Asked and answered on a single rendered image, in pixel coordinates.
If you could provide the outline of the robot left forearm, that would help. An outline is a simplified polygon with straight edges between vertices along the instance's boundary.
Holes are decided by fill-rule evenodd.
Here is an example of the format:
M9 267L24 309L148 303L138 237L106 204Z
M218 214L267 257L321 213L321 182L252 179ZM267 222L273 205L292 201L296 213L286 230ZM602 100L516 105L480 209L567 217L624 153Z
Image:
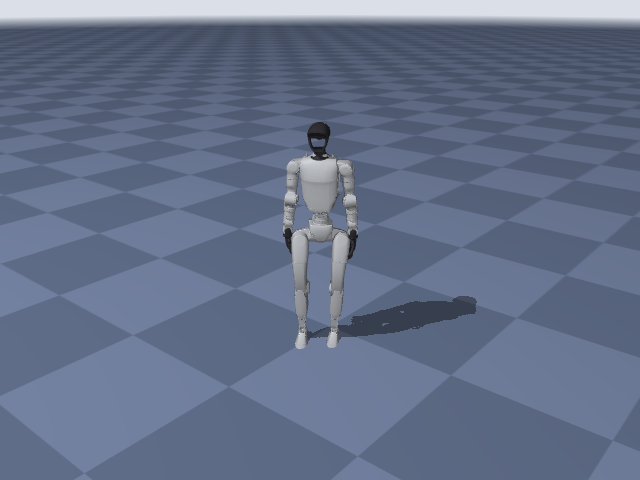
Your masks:
M348 234L350 235L350 231L351 230L356 230L358 235L358 219L357 219L357 198L355 196L356 199L356 206L354 207L348 207L345 208L345 213L346 213L346 219L347 219L347 226L348 226Z

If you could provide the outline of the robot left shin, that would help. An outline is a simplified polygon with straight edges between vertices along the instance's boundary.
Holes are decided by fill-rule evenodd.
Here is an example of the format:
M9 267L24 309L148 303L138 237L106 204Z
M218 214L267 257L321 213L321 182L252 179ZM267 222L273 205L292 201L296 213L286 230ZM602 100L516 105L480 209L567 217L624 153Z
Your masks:
M344 285L343 285L343 290L344 290ZM341 293L340 291L334 291L334 293L331 294L331 299L330 299L331 332L335 328L336 329L335 332L337 333L338 320L341 315L342 303L343 303L343 290Z

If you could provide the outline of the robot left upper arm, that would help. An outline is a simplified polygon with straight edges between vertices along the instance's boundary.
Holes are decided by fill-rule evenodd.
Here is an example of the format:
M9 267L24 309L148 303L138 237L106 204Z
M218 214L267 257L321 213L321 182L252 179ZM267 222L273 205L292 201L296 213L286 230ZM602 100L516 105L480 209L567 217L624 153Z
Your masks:
M346 208L354 207L356 206L356 199L354 195L354 165L349 160L338 159L337 166L339 173L343 176L342 185L344 190L344 197L342 197L342 204Z

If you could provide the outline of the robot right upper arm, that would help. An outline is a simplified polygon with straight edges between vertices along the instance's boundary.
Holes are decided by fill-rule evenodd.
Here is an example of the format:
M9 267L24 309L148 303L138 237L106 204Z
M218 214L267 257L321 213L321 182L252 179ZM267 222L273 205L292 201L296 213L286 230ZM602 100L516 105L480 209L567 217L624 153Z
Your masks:
M296 191L298 187L298 179L299 179L298 172L300 171L299 167L300 167L301 160L302 158L292 159L286 167L287 194L285 198L285 204L288 204L288 205L297 205L299 200L299 195L296 194Z

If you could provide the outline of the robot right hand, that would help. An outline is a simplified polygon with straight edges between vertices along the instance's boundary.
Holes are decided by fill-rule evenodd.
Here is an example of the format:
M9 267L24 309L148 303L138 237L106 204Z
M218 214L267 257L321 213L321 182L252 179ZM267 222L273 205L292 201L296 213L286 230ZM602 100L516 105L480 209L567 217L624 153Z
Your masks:
M290 254L291 254L291 237L292 237L291 229L290 228L286 228L285 229L285 234L283 233L283 236L285 237L285 242L286 242L287 248L289 249Z

